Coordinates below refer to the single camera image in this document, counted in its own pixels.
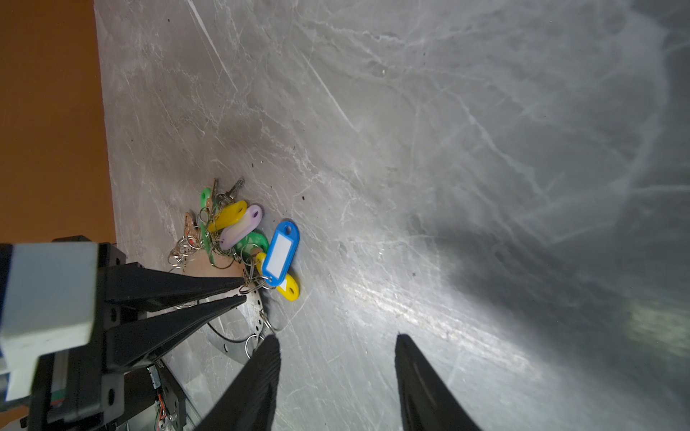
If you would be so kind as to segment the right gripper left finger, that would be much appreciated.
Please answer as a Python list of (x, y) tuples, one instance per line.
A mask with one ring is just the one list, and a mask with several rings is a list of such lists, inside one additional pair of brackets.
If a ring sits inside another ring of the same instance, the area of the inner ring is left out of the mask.
[(271, 335), (195, 430), (271, 430), (280, 368), (280, 342)]

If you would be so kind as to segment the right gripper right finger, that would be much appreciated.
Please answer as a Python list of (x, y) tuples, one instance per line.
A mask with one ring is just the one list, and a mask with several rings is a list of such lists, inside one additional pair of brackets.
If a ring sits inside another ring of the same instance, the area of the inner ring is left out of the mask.
[(395, 344), (403, 430), (480, 430), (407, 334)]

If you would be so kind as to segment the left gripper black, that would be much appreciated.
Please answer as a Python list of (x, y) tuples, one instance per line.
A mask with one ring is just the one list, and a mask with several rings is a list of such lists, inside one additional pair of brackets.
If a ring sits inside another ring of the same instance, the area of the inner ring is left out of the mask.
[(30, 430), (110, 430), (126, 412), (125, 375), (147, 366), (209, 321), (246, 302), (232, 296), (131, 323), (244, 285), (127, 264), (112, 244), (83, 238), (26, 247), (30, 334), (41, 352), (32, 381)]

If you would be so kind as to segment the large metal band keyring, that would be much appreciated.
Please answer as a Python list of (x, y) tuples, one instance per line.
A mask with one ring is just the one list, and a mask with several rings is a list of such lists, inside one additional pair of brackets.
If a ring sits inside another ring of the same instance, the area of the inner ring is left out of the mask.
[[(215, 266), (204, 251), (198, 251), (185, 259), (183, 274), (196, 278), (239, 278), (242, 282), (248, 277), (244, 264), (228, 256), (215, 255), (214, 262)], [(201, 329), (213, 347), (242, 365), (250, 359), (270, 332), (266, 325), (264, 304), (259, 290), (247, 284), (241, 288), (199, 300), (200, 303), (208, 303), (242, 296), (244, 293), (246, 293), (244, 303), (209, 321)]]

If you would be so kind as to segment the green key tag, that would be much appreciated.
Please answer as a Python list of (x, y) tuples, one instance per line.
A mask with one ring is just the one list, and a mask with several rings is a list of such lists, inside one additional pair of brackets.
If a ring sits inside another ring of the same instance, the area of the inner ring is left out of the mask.
[(253, 253), (268, 251), (269, 241), (263, 233), (258, 231), (259, 226), (229, 251), (221, 251), (221, 249), (219, 249), (220, 235), (223, 230), (214, 233), (208, 231), (208, 222), (212, 220), (222, 208), (237, 203), (238, 201), (240, 200), (233, 201), (227, 193), (215, 194), (214, 191), (209, 188), (206, 188), (201, 193), (201, 210), (199, 211), (198, 227), (199, 240), (210, 259), (210, 263), (214, 266), (220, 266), (220, 263), (216, 263), (216, 258), (220, 256), (239, 257), (241, 260), (248, 261)]

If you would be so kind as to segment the blue key tag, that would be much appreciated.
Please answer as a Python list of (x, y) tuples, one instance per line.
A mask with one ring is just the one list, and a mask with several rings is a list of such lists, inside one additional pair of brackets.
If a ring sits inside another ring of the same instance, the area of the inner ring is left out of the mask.
[(262, 276), (271, 287), (278, 287), (287, 277), (300, 243), (300, 232), (291, 220), (281, 221), (263, 260)]

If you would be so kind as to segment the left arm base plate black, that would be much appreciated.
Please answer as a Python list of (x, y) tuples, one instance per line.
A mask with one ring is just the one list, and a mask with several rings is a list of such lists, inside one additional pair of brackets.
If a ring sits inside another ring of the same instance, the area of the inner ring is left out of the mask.
[(192, 424), (183, 388), (162, 360), (125, 375), (125, 411), (117, 430), (184, 430)]

